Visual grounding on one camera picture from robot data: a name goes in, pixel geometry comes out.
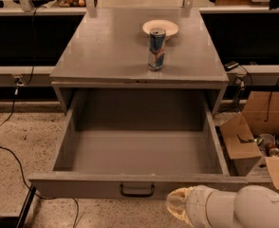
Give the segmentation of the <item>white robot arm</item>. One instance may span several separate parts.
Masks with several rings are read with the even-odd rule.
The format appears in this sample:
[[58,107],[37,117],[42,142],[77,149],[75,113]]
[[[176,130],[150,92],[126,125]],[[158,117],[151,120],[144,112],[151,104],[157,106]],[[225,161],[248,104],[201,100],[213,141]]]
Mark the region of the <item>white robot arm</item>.
[[205,185],[178,188],[166,205],[191,228],[279,228],[279,194],[259,185],[237,192]]

